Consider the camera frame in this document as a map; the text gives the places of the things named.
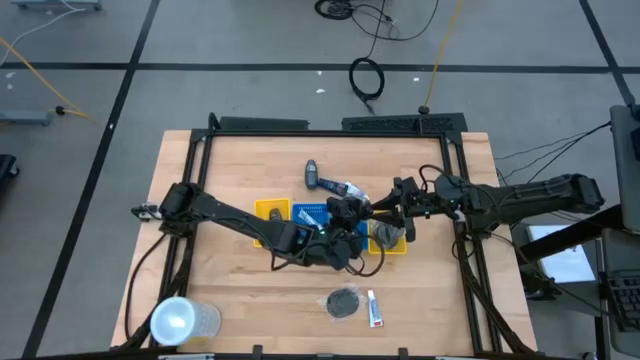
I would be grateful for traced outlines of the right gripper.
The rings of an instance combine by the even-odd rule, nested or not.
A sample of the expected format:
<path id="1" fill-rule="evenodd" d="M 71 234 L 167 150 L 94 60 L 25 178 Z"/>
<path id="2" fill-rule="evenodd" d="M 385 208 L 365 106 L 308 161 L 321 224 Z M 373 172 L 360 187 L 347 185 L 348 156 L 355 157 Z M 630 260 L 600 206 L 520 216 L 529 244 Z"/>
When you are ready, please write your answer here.
<path id="1" fill-rule="evenodd" d="M 439 198 L 434 192 L 421 190 L 415 182 L 405 182 L 401 185 L 401 197 L 389 195 L 371 204 L 373 210 L 393 210 L 401 205 L 403 213 L 392 213 L 390 224 L 405 231 L 408 243 L 416 239 L 416 228 L 412 217 L 429 218 L 438 213 Z"/>

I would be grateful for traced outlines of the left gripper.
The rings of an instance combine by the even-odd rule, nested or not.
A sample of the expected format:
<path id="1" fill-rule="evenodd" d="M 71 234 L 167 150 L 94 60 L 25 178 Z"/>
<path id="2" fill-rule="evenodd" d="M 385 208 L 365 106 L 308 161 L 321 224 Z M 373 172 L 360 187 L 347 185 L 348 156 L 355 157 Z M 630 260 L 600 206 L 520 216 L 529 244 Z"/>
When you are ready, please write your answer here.
<path id="1" fill-rule="evenodd" d="M 369 200 L 356 200 L 356 223 L 366 222 L 374 215 Z M 361 255 L 361 235 L 342 228 L 320 230 L 314 238 L 314 264 L 342 270 L 351 259 Z"/>

